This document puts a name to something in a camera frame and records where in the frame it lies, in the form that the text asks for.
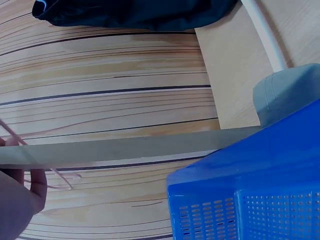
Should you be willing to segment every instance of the dark fabric bag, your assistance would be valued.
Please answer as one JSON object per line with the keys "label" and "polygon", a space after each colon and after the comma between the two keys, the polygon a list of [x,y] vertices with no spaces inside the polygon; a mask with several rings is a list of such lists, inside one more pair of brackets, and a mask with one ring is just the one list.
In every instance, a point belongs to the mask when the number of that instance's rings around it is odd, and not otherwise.
{"label": "dark fabric bag", "polygon": [[41,0],[32,15],[55,26],[181,31],[214,23],[237,0]]}

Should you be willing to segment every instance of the wooden board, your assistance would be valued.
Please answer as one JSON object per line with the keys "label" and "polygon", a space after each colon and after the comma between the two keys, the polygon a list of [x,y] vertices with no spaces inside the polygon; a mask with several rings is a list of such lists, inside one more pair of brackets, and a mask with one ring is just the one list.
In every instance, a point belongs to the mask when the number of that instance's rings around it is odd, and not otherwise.
{"label": "wooden board", "polygon": [[0,117],[28,144],[219,129],[194,31],[55,27],[32,6],[0,0]]}
{"label": "wooden board", "polygon": [[[320,63],[319,0],[255,1],[260,3],[290,67]],[[245,8],[239,2],[230,15],[195,31],[221,129],[260,125],[253,88],[272,69]]]}

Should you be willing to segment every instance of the rubber band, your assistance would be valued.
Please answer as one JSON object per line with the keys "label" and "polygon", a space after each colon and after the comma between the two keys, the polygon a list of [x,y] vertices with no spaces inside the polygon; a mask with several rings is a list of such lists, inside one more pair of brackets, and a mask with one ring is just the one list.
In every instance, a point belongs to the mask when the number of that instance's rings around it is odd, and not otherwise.
{"label": "rubber band", "polygon": [[[21,137],[19,137],[4,121],[0,119],[0,125],[13,137],[15,138],[20,144],[22,145],[28,145]],[[51,171],[53,171],[57,176],[59,176],[68,186],[49,186],[47,185],[48,188],[50,189],[57,189],[57,190],[72,190],[73,187],[69,183],[69,181],[65,178],[66,176],[70,176],[73,179],[81,179],[82,176],[77,173],[60,173],[57,169],[55,168],[50,168]]]}

